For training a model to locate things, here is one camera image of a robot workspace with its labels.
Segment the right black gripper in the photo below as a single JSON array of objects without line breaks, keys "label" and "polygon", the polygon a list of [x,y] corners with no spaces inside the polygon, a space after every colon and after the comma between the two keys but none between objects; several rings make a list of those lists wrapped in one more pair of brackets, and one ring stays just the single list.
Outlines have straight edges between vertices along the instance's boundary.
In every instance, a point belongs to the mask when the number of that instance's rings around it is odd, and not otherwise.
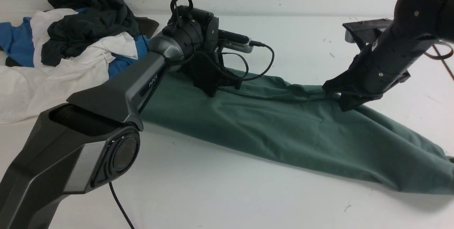
[{"label": "right black gripper", "polygon": [[322,90],[326,96],[340,96],[341,111],[380,99],[436,41],[428,34],[388,27],[355,56],[345,72],[326,81]]}]

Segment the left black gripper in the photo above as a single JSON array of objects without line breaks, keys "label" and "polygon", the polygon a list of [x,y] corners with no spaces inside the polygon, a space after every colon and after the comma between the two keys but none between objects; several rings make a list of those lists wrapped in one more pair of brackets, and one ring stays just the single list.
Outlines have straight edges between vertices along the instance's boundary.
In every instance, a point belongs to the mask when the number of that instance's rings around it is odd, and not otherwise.
[{"label": "left black gripper", "polygon": [[240,89],[242,81],[224,66],[224,48],[218,43],[219,19],[211,12],[192,12],[191,16],[200,24],[203,38],[194,57],[183,65],[181,71],[196,88],[211,98],[216,96],[220,87]]}]

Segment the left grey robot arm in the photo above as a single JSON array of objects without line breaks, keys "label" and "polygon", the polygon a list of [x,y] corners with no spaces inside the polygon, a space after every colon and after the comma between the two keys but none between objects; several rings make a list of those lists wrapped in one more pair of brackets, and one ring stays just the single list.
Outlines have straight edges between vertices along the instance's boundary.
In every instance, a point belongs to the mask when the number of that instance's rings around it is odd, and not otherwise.
[{"label": "left grey robot arm", "polygon": [[125,174],[140,148],[139,114],[170,67],[250,38],[219,29],[213,13],[172,6],[168,24],[139,62],[112,80],[43,111],[1,181],[1,228],[47,229],[60,202]]}]

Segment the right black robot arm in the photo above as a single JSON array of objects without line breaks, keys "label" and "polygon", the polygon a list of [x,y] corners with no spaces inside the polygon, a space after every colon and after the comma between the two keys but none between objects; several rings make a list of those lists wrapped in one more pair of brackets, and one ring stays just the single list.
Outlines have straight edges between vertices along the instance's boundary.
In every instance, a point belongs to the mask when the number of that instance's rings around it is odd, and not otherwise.
[{"label": "right black robot arm", "polygon": [[349,68],[323,84],[340,95],[342,111],[378,100],[410,78],[408,68],[436,43],[453,43],[454,0],[397,0],[394,18],[344,23],[360,52]]}]

